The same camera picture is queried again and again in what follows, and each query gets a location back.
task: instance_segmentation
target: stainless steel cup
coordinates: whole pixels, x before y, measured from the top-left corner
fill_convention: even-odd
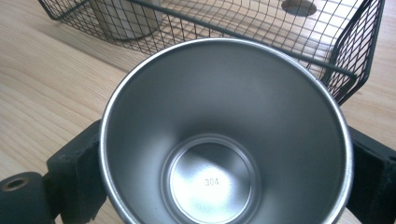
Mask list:
[[[352,178],[347,125],[323,85],[235,39],[139,64],[106,107],[100,162],[128,223],[334,223]]]
[[[160,6],[160,0],[146,0]],[[105,35],[119,40],[137,39],[159,28],[160,11],[142,7],[128,0],[90,0],[96,19]]]

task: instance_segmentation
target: wooden table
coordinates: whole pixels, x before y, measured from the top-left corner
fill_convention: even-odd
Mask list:
[[[343,106],[349,125],[396,148],[396,4],[387,1],[368,83]],[[46,160],[95,120],[147,56],[56,21],[36,0],[0,0],[0,179]],[[120,223],[107,202],[95,223]],[[345,212],[340,223],[359,223]]]

